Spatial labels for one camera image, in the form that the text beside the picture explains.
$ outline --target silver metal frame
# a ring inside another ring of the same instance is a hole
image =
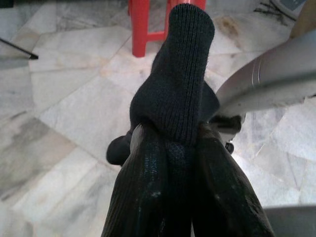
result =
[[[303,103],[316,96],[316,30],[291,39],[234,73],[216,92],[217,116],[232,118],[250,111]],[[235,134],[222,134],[230,141]]]

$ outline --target marble floor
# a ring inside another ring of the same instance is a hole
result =
[[[127,131],[161,42],[132,56],[125,0],[17,2],[0,9],[0,19],[17,17],[0,36],[39,60],[0,45],[0,236],[97,237],[119,171],[106,148]],[[149,30],[161,30],[165,1],[151,2]],[[288,39],[294,22],[258,7],[208,1],[216,33],[205,80],[215,91]],[[316,204],[315,120],[315,99],[246,115],[233,157],[264,207]]]

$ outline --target red stool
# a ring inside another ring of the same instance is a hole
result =
[[[148,32],[150,0],[129,0],[128,14],[132,20],[132,53],[136,57],[144,57],[146,43],[149,41],[165,40],[168,35],[168,20],[170,10],[181,3],[191,3],[205,10],[205,0],[167,0],[164,31]]]

